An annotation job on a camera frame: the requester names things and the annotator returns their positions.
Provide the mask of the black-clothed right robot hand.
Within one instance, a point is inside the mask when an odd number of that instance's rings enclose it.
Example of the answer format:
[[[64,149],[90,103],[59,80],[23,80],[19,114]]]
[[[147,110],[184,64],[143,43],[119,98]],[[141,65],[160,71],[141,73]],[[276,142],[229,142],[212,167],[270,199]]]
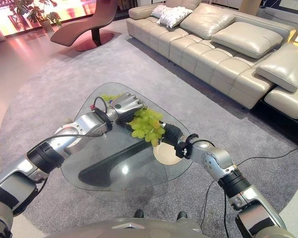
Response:
[[[183,132],[180,128],[173,124],[169,123],[163,123],[163,129],[165,130],[165,133],[162,137],[162,142],[166,143],[168,145],[171,145],[175,148],[179,147],[181,148],[184,145],[183,142]]]

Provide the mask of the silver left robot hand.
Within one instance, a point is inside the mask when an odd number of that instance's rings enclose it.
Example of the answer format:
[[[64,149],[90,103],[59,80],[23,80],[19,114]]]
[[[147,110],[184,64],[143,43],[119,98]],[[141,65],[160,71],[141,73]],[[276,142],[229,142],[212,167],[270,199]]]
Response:
[[[131,122],[134,118],[134,113],[143,107],[143,102],[136,95],[127,92],[110,103],[107,116],[111,121],[119,123]]]

